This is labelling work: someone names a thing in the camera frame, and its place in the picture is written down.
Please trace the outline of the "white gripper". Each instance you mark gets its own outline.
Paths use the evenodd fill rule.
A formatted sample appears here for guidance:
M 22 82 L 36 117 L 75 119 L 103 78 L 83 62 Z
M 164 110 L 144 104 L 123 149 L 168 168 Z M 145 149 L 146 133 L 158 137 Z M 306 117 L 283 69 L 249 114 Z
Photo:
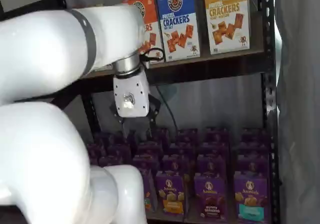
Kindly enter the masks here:
M 124 141 L 135 141 L 136 131 L 131 129 L 128 118 L 143 117 L 140 123 L 140 136 L 143 140 L 153 138 L 156 133 L 156 119 L 161 108 L 161 101 L 150 94 L 149 83 L 144 70 L 139 70 L 125 78 L 113 77 L 115 105 L 109 110 L 119 124 L 115 132 Z

